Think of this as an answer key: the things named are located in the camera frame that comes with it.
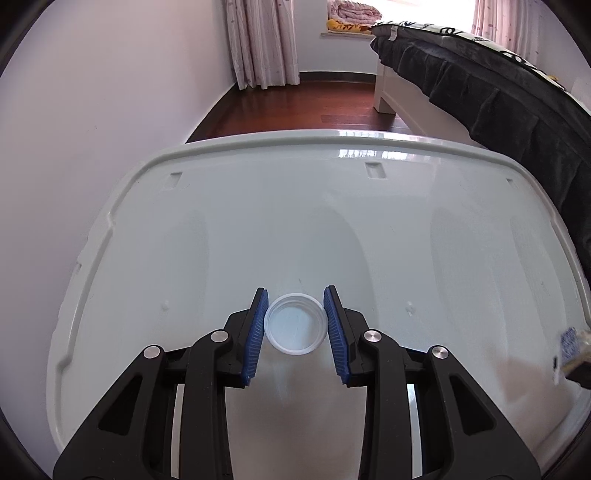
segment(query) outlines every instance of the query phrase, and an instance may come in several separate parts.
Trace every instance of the window sill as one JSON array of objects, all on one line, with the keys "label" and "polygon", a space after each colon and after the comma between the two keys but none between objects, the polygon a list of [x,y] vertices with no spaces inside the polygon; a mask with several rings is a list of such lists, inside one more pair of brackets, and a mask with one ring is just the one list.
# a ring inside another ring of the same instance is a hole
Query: window sill
[{"label": "window sill", "polygon": [[367,33],[357,33],[357,32],[333,32],[331,30],[327,30],[325,32],[320,33],[321,37],[342,37],[342,38],[357,38],[358,40],[369,40],[372,41],[375,37],[373,35],[368,35]]}]

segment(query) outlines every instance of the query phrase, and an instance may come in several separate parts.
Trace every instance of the blue printed label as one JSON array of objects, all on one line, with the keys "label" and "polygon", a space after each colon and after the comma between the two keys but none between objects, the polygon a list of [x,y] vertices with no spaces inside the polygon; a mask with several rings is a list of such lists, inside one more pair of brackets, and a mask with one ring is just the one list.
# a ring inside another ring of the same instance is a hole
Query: blue printed label
[{"label": "blue printed label", "polygon": [[573,327],[560,335],[560,350],[563,365],[570,362],[580,353],[577,332]]}]

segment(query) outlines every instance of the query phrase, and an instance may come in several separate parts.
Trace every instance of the white plastic lid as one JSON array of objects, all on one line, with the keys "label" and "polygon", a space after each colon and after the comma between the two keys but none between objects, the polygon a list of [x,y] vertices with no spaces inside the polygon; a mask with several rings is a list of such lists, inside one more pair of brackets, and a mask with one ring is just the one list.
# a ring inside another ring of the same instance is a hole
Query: white plastic lid
[{"label": "white plastic lid", "polygon": [[265,314],[265,336],[288,355],[315,350],[328,330],[326,312],[318,300],[304,293],[288,293],[276,299]]}]

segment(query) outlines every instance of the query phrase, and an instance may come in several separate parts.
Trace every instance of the white bed frame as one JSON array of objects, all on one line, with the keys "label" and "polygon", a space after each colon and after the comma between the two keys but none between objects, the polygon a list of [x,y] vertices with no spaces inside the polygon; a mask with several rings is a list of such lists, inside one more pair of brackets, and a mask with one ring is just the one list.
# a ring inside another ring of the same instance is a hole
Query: white bed frame
[{"label": "white bed frame", "polygon": [[419,87],[381,63],[375,81],[374,108],[380,113],[399,115],[415,135],[482,147],[456,118],[430,103]]}]

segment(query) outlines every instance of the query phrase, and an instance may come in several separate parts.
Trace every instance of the sunlight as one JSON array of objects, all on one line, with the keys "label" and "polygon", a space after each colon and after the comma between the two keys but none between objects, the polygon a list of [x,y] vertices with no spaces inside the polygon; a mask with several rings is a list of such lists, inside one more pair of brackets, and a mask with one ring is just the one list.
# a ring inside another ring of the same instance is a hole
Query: sunlight
[{"label": "sunlight", "polygon": [[412,21],[472,31],[475,0],[364,0],[377,8],[382,21]]}]

